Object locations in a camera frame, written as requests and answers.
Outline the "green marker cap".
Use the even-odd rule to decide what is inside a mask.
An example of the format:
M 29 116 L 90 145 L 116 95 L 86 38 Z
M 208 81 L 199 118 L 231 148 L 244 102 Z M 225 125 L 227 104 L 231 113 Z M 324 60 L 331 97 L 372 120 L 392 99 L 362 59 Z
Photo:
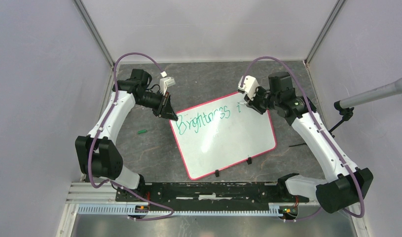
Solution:
M 140 131 L 138 131 L 137 132 L 137 134 L 143 134 L 143 133 L 146 133 L 147 132 L 147 130 L 146 129 L 144 129 L 144 130 L 140 130 Z

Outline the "pink framed whiteboard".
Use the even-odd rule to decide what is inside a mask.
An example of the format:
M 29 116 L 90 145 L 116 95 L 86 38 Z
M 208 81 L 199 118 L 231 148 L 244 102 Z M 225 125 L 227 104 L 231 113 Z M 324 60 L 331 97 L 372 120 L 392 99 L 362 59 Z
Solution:
M 190 180 L 272 151 L 277 146 L 269 111 L 260 114 L 234 92 L 177 113 L 171 130 Z

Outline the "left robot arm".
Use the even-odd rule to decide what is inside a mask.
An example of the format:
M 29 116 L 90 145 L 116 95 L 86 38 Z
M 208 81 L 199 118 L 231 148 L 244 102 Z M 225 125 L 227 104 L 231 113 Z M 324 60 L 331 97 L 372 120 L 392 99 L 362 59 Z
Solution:
M 157 92 L 149 87 L 152 76 L 142 69 L 133 69 L 128 79 L 117 81 L 110 102 L 96 125 L 86 136 L 78 136 L 75 140 L 81 172 L 88 178 L 103 178 L 128 188 L 127 194 L 134 201 L 146 197 L 144 178 L 124 166 L 115 145 L 125 118 L 135 105 L 151 109 L 158 118 L 178 120 L 167 92 L 167 88 L 176 83 L 175 79 L 165 72 L 161 75 Z

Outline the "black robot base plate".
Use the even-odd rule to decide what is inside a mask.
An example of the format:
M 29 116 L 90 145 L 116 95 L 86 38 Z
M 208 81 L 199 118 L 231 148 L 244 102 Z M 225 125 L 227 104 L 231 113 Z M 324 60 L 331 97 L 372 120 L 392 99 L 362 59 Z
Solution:
M 275 182 L 152 182 L 135 191 L 121 188 L 117 202 L 150 203 L 149 211 L 265 211 L 269 203 L 306 203 L 309 198 L 282 191 Z

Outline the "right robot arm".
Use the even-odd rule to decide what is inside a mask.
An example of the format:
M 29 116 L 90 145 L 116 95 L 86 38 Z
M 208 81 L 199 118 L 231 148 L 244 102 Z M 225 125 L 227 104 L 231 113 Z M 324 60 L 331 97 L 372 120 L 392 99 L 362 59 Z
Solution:
M 324 179 L 298 173 L 279 178 L 277 197 L 282 201 L 290 201 L 295 196 L 316 200 L 327 213 L 359 203 L 359 216 L 363 216 L 364 199 L 373 181 L 372 172 L 368 168 L 360 169 L 342 151 L 312 102 L 296 94 L 289 73 L 270 74 L 268 79 L 270 88 L 265 89 L 256 78 L 241 77 L 238 91 L 244 95 L 247 107 L 260 114 L 276 111 L 301 136 L 324 173 Z

